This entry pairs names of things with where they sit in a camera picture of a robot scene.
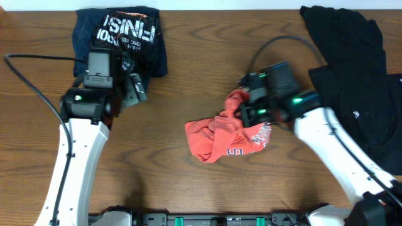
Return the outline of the red-orange t-shirt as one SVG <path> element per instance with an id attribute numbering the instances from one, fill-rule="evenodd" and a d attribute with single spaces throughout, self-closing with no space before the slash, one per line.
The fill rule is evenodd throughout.
<path id="1" fill-rule="evenodd" d="M 242 156 L 262 151 L 271 137 L 271 124 L 263 122 L 244 127 L 235 110 L 249 100 L 242 89 L 225 99 L 224 110 L 217 116 L 185 124 L 185 134 L 192 155 L 203 163 L 214 163 L 222 156 Z"/>

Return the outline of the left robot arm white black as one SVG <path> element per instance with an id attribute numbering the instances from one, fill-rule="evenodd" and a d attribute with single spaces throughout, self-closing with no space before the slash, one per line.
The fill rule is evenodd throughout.
<path id="1" fill-rule="evenodd" d="M 146 100 L 137 73 L 121 83 L 95 77 L 95 84 L 72 87 L 60 101 L 62 123 L 57 160 L 37 225 L 139 225 L 135 212 L 122 206 L 89 215 L 89 203 L 100 155 L 112 121 L 123 107 Z"/>

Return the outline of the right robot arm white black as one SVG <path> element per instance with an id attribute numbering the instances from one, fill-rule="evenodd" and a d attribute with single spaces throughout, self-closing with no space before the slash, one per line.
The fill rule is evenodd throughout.
<path id="1" fill-rule="evenodd" d="M 293 133 L 320 158 L 347 195 L 351 209 L 329 204 L 305 213 L 306 225 L 401 225 L 401 182 L 378 166 L 349 136 L 315 91 L 280 102 L 250 98 L 235 111 L 244 126 L 293 122 Z"/>

